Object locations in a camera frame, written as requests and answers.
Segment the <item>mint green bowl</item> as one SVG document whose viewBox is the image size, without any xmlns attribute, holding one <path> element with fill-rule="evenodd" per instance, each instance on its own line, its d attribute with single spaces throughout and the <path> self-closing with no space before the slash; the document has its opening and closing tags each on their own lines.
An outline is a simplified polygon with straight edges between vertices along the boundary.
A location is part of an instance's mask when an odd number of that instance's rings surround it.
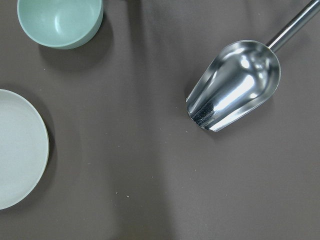
<svg viewBox="0 0 320 240">
<path fill-rule="evenodd" d="M 17 16 L 25 34 L 39 45 L 70 50 L 89 42 L 104 14 L 101 0 L 19 0 Z"/>
</svg>

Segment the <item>steel scoop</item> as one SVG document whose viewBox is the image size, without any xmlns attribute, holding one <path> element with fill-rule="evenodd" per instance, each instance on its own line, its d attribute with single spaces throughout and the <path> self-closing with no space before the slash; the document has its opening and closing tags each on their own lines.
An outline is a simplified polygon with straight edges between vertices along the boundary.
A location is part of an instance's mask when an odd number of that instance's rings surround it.
<svg viewBox="0 0 320 240">
<path fill-rule="evenodd" d="M 265 103 L 281 79 L 276 51 L 319 11 L 312 0 L 267 44 L 240 40 L 224 47 L 186 98 L 189 117 L 218 132 Z"/>
</svg>

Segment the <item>cream round plate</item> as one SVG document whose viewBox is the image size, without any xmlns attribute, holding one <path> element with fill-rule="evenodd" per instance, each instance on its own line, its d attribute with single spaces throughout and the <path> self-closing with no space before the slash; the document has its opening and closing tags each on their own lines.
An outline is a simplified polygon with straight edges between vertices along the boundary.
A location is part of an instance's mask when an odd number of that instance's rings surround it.
<svg viewBox="0 0 320 240">
<path fill-rule="evenodd" d="M 0 208 L 22 201 L 40 181 L 49 158 L 49 135 L 35 107 L 0 91 Z"/>
</svg>

